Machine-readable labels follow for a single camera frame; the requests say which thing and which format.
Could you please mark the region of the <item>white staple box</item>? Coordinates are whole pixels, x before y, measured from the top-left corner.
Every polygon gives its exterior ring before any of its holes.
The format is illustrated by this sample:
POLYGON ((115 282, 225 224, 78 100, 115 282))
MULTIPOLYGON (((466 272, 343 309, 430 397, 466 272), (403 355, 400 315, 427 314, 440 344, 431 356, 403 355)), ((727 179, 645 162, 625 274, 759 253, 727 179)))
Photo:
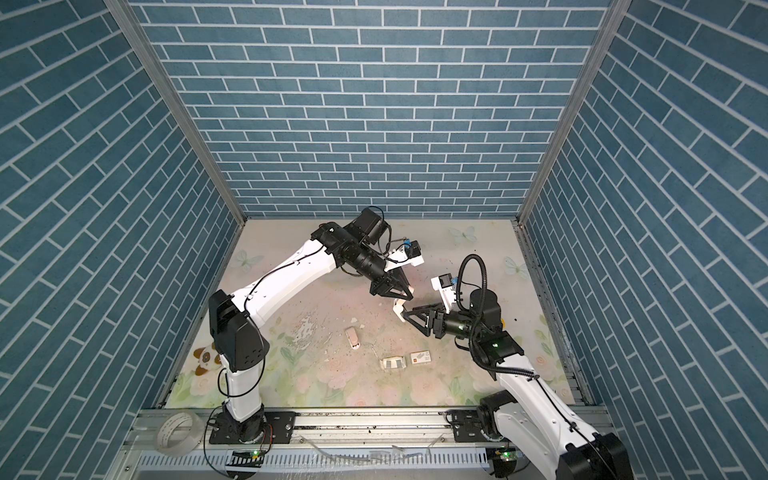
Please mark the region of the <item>white staple box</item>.
POLYGON ((409 354, 412 365, 425 365, 432 362, 431 352, 429 350, 416 351, 409 354))

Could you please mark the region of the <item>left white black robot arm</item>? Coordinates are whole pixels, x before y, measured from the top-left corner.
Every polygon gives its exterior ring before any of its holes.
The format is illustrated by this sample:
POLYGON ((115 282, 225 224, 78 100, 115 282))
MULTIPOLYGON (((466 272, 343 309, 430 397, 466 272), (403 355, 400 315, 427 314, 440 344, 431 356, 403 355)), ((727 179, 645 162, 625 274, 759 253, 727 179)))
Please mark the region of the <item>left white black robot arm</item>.
POLYGON ((349 266, 370 281, 373 296, 409 301, 413 298, 403 271, 423 263, 416 240, 405 239, 387 252, 375 245, 391 226, 375 208, 365 208, 345 226, 321 224, 287 260, 260 279, 233 293, 222 290, 209 298, 209 328, 223 365, 226 388, 221 430, 236 441, 252 443, 263 436, 264 404, 259 384, 270 345, 260 331, 270 317, 305 287, 337 268, 349 266))

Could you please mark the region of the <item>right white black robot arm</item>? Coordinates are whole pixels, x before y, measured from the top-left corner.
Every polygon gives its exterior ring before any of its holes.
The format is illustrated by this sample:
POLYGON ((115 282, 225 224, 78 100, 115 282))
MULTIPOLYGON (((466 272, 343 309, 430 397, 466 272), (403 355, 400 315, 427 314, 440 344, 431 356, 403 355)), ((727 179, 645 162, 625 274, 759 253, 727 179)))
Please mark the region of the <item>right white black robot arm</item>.
POLYGON ((500 391, 484 397, 477 407, 483 435, 511 442, 547 479, 633 478, 628 451, 618 436, 599 433, 536 372, 504 328, 483 259, 470 254, 459 269, 464 271, 471 262, 478 265, 481 278, 467 301, 461 293, 464 277, 445 274, 433 280, 441 302, 408 310, 398 300, 393 310, 426 337, 464 340, 463 351, 500 385, 500 391))

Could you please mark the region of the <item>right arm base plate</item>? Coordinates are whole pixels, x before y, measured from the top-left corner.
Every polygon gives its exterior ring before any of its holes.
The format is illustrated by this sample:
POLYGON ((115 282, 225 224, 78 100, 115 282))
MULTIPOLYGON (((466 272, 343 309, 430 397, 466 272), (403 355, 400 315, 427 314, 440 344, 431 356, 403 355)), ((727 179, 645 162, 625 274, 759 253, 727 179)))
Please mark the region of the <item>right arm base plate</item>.
POLYGON ((456 443, 505 442, 477 409, 450 409, 444 412, 456 443))

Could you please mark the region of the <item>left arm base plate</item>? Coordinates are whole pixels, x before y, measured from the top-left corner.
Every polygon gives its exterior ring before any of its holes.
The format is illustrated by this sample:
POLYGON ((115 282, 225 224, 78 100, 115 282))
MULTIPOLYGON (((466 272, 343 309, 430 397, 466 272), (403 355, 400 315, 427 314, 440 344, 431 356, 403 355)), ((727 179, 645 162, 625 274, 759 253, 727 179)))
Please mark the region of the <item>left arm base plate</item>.
POLYGON ((209 422, 209 441, 214 445, 288 444, 293 435, 296 413, 288 410, 259 410, 244 421, 237 421, 224 408, 209 422))

